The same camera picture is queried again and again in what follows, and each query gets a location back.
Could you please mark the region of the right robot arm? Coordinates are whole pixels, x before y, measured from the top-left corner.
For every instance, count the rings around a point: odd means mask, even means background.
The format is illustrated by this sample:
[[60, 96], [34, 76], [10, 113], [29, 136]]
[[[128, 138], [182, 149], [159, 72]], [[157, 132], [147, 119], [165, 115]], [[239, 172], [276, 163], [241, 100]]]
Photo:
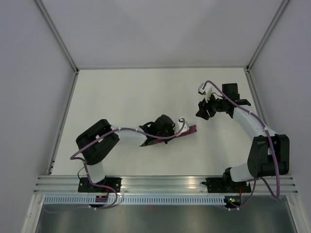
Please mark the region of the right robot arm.
[[202, 83], [198, 93], [204, 96], [199, 102], [197, 117], [209, 120], [216, 113], [226, 113], [235, 120], [252, 141], [246, 163], [229, 167], [223, 173], [222, 187], [228, 192], [237, 189], [241, 182], [289, 172], [290, 140], [285, 134], [270, 129], [253, 111], [247, 99], [241, 99], [236, 83], [225, 83], [218, 89], [220, 96], [212, 91], [216, 85], [211, 81]]

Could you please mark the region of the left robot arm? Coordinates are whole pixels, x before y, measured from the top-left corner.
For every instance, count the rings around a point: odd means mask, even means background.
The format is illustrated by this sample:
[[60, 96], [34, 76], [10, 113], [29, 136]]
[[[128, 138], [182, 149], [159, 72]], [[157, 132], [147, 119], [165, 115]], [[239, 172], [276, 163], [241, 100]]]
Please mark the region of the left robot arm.
[[161, 115], [155, 121], [138, 126], [134, 131], [121, 131], [106, 119], [101, 119], [76, 138], [76, 144], [86, 162], [90, 176], [89, 187], [102, 192], [106, 187], [103, 159], [115, 146], [135, 145], [151, 146], [157, 141], [167, 142], [165, 137], [175, 135], [175, 123], [167, 115]]

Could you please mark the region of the purple cloth napkin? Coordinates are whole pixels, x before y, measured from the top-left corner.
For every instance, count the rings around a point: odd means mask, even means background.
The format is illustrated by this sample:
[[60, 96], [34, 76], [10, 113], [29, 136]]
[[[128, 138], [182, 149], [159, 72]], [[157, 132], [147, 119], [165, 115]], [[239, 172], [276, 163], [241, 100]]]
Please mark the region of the purple cloth napkin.
[[155, 144], [159, 144], [159, 143], [167, 144], [169, 141], [171, 141], [173, 139], [181, 138], [181, 137], [184, 137], [184, 136], [188, 136], [190, 134], [195, 133], [196, 131], [197, 131], [196, 125], [192, 125], [192, 126], [189, 126], [188, 130], [185, 130], [184, 132], [182, 132], [178, 136], [170, 138], [170, 139], [156, 139], [156, 138], [148, 137], [148, 140], [145, 142], [145, 145], [146, 146], [151, 146], [151, 145], [155, 145]]

